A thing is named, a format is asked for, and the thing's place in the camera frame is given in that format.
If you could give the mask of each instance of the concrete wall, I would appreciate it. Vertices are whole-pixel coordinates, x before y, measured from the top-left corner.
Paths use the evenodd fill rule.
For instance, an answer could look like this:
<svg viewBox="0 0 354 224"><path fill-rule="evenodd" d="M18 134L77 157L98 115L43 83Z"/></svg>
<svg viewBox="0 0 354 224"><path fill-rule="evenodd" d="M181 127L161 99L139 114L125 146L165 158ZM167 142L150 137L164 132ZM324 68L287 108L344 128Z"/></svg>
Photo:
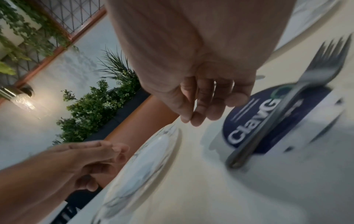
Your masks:
<svg viewBox="0 0 354 224"><path fill-rule="evenodd" d="M103 74L96 70L101 66L98 58L107 46L120 52L118 40L108 17L103 18L75 43L73 48L59 55L49 66L40 71L28 84L32 86L36 100L50 111L50 116L40 120L11 102L0 105L0 169L45 150L59 134L56 121L69 117L68 102L63 102L61 90L67 89L81 97L97 86ZM111 87L114 80L107 80Z"/></svg>

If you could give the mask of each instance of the tabletop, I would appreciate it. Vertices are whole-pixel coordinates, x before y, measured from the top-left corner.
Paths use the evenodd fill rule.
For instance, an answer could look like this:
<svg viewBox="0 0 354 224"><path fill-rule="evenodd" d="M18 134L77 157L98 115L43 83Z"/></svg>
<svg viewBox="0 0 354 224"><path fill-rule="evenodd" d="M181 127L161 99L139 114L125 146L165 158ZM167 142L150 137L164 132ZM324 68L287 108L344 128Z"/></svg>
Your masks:
<svg viewBox="0 0 354 224"><path fill-rule="evenodd" d="M265 78L256 81L253 93L296 82L322 42L354 31L353 10L354 1L341 1L315 25L275 51L258 70L257 74ZM346 116L354 120L354 100L350 97L354 95L353 57L354 47L341 73L329 86L341 90L346 102ZM250 194L249 189L236 182L222 162L228 152L222 154L215 149L218 144L215 139L218 139L230 111L231 108L227 108L220 120L206 120L200 127L183 124L177 119L174 124L180 129L181 141L168 174L133 215L115 223L235 223L236 220L238 223L270 223L259 206L274 205L255 192ZM109 186L69 223L90 223L107 188ZM250 203L250 198L256 197L257 203ZM279 203L268 212L270 216L278 216L279 223L311 223L305 220L300 208L288 204Z"/></svg>

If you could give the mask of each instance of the wall lamp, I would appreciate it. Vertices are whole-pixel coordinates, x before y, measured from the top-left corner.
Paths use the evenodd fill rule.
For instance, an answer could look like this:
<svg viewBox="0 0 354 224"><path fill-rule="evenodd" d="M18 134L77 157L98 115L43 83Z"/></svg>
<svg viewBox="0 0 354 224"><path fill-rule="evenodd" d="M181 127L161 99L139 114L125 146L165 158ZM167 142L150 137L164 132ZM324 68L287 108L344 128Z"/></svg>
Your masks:
<svg viewBox="0 0 354 224"><path fill-rule="evenodd" d="M17 88L15 86L0 87L0 97L11 101L19 108L30 112L33 116L41 119L43 115L48 115L48 110L41 104L33 100L34 92L30 86Z"/></svg>

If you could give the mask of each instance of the fork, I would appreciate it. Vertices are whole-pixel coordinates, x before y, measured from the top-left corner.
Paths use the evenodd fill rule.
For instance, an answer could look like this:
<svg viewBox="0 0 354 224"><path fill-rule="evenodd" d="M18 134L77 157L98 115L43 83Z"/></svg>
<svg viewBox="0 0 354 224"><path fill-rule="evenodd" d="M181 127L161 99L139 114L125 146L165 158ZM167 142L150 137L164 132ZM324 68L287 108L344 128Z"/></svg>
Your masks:
<svg viewBox="0 0 354 224"><path fill-rule="evenodd" d="M332 40L328 47L326 47L325 42L321 45L310 65L291 91L280 101L257 129L240 145L238 150L233 151L229 155L226 160L226 165L229 168L238 169L248 161L260 141L278 124L286 111L291 105L293 105L296 96L305 89L324 86L338 75L344 65L350 48L351 36L352 34L349 35L343 47L343 37L339 39L337 44Z"/></svg>

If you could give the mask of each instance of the metal grid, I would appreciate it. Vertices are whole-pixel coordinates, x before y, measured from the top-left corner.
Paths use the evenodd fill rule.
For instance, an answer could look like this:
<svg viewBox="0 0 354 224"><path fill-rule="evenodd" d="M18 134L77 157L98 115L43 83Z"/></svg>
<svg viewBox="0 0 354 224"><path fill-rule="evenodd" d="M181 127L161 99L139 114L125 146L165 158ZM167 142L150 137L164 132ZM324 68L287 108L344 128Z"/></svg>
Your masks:
<svg viewBox="0 0 354 224"><path fill-rule="evenodd" d="M103 0L35 1L70 34L73 34L75 31L80 29L82 25L103 6ZM46 36L46 33L44 30L39 30L39 35ZM58 43L55 38L47 38L49 38L55 47L58 47ZM8 56L3 58L2 61L12 67L17 74L12 76L0 73L0 85L14 85L16 81L26 76L45 59L44 56L28 45L20 44L19 47L23 49L26 55L32 60L19 60L18 62L13 62Z"/></svg>

